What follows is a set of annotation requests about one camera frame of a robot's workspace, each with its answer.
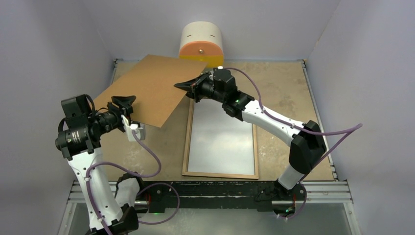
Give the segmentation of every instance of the wall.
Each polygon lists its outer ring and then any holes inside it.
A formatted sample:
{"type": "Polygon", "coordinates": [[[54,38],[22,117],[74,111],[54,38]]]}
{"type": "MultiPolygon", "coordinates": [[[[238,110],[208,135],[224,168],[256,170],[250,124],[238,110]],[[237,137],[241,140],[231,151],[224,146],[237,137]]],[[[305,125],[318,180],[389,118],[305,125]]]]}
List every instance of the wall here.
{"type": "Polygon", "coordinates": [[[415,229],[414,9],[412,0],[341,0],[309,57],[326,130],[364,124],[333,160],[366,235],[415,229]]]}
{"type": "Polygon", "coordinates": [[[74,179],[60,101],[97,96],[111,65],[81,1],[0,0],[1,234],[57,234],[74,179]]]}
{"type": "Polygon", "coordinates": [[[226,59],[307,58],[340,0],[84,0],[115,58],[177,56],[185,25],[222,30],[226,59]]]}

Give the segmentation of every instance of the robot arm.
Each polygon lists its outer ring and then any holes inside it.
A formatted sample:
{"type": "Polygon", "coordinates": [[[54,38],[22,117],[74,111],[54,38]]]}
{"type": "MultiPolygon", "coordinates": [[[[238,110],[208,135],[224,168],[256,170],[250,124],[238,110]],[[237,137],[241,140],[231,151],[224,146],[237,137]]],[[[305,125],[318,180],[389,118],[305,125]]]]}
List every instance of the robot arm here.
{"type": "Polygon", "coordinates": [[[139,123],[131,123],[131,107],[135,96],[113,96],[112,103],[107,105],[108,111],[98,113],[88,95],[79,95],[61,102],[65,118],[58,127],[56,147],[67,159],[81,186],[89,211],[90,230],[88,235],[106,235],[103,225],[92,207],[87,191],[86,181],[90,182],[95,197],[96,209],[100,217],[115,235],[125,234],[138,229],[138,217],[134,209],[134,201],[140,189],[140,179],[125,174],[118,180],[114,197],[107,176],[102,166],[96,167],[87,176],[87,169],[103,161],[100,144],[101,135],[114,129],[126,132],[129,141],[135,141],[132,131],[139,139],[145,138],[145,129],[139,123]],[[64,122],[68,129],[63,130],[64,122]]]}
{"type": "Polygon", "coordinates": [[[178,83],[175,87],[187,91],[186,96],[194,99],[195,102],[209,98],[222,103],[222,108],[229,116],[257,125],[289,146],[289,165],[276,181],[276,188],[282,191],[291,190],[304,175],[311,172],[326,152],[322,136],[311,135],[293,128],[296,125],[320,132],[317,123],[291,120],[264,107],[271,115],[293,125],[289,126],[271,119],[263,112],[257,100],[237,89],[235,78],[229,70],[215,68],[213,72],[203,73],[195,79],[178,83]]]}

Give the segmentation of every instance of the cardboard sheet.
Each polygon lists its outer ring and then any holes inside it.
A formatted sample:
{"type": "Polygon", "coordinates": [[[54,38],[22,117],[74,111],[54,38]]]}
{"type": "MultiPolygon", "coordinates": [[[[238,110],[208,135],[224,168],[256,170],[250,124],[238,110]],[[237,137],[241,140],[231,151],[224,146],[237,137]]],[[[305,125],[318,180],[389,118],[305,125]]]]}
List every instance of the cardboard sheet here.
{"type": "Polygon", "coordinates": [[[147,55],[101,93],[94,100],[95,107],[106,107],[114,95],[135,95],[131,119],[161,127],[186,94],[174,84],[199,76],[206,65],[201,61],[147,55]]]}

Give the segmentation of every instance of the metal frame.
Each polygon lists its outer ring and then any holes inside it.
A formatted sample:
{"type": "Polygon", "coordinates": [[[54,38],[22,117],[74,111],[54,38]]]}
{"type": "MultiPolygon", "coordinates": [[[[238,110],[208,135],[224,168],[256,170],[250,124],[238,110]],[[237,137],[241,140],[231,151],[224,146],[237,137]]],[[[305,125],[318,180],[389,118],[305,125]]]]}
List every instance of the metal frame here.
{"type": "MultiPolygon", "coordinates": [[[[111,82],[114,80],[114,74],[116,72],[118,61],[124,61],[122,59],[115,60],[114,72],[111,79],[111,82]]],[[[307,74],[307,69],[304,60],[299,60],[301,63],[305,79],[307,81],[307,86],[310,91],[310,96],[313,101],[314,110],[316,112],[317,121],[320,125],[322,131],[324,131],[320,113],[317,109],[317,105],[314,99],[313,91],[310,86],[309,77],[307,74]]],[[[324,143],[327,145],[327,139],[324,137],[324,143]]],[[[347,182],[340,182],[337,178],[336,168],[334,166],[331,155],[328,156],[331,170],[333,173],[334,181],[305,181],[303,182],[307,190],[307,203],[343,203],[343,206],[346,211],[347,221],[350,226],[351,233],[353,235],[361,235],[359,225],[357,223],[356,215],[353,207],[353,200],[350,194],[350,189],[347,182]]],[[[110,182],[111,190],[115,193],[115,184],[116,182],[110,182]]],[[[61,227],[59,229],[58,235],[68,235],[70,226],[73,220],[73,215],[76,210],[76,205],[78,203],[85,203],[85,198],[82,194],[81,187],[78,182],[74,182],[72,185],[71,192],[69,194],[68,203],[65,209],[65,213],[62,219],[61,227]]],[[[291,203],[287,201],[273,201],[273,204],[287,204],[291,203]]],[[[145,205],[145,201],[136,201],[136,205],[145,205]]]]}
{"type": "MultiPolygon", "coordinates": [[[[307,81],[307,86],[308,86],[308,90],[310,91],[311,101],[313,102],[314,112],[316,113],[316,116],[317,116],[317,122],[318,122],[322,132],[324,132],[324,127],[323,127],[323,124],[322,124],[322,120],[320,118],[320,113],[319,113],[319,110],[317,109],[317,104],[316,104],[316,100],[314,98],[313,90],[311,89],[310,79],[308,78],[308,73],[307,73],[307,68],[306,68],[305,61],[304,60],[298,60],[298,61],[301,63],[302,71],[304,73],[305,80],[307,81]]],[[[323,139],[324,139],[325,145],[328,146],[326,136],[323,136],[323,139]]],[[[330,162],[331,172],[333,174],[333,178],[334,178],[335,181],[338,181],[339,179],[337,177],[336,168],[334,166],[333,159],[331,158],[331,154],[328,155],[328,161],[330,162]]]]}
{"type": "Polygon", "coordinates": [[[68,235],[72,225],[73,215],[75,214],[76,203],[68,202],[65,208],[64,217],[62,218],[61,227],[58,235],[68,235]]]}

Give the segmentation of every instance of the floor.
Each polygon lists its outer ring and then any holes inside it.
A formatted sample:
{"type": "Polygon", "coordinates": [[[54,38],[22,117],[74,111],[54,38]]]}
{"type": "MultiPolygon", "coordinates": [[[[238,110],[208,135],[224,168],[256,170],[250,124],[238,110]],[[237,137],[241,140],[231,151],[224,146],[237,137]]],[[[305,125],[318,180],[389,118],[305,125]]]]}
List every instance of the floor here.
{"type": "MultiPolygon", "coordinates": [[[[118,62],[114,81],[137,62],[118,62]]],[[[300,62],[225,62],[225,67],[243,70],[255,81],[265,106],[295,120],[316,121],[312,99],[300,62]]],[[[250,82],[237,72],[232,72],[237,86],[245,93],[258,98],[250,82]]],[[[223,181],[235,179],[201,178],[182,176],[184,141],[189,111],[187,97],[179,103],[162,128],[147,126],[144,143],[160,158],[160,174],[153,181],[223,181]]],[[[157,170],[157,163],[137,143],[128,142],[124,133],[113,131],[101,138],[104,160],[121,164],[138,173],[150,174],[157,170]]],[[[275,180],[288,164],[289,148],[278,138],[261,128],[257,129],[259,180],[275,180]]],[[[123,174],[118,169],[107,169],[110,181],[123,174]]],[[[308,181],[332,181],[328,159],[319,164],[306,178],[308,181]]]]}

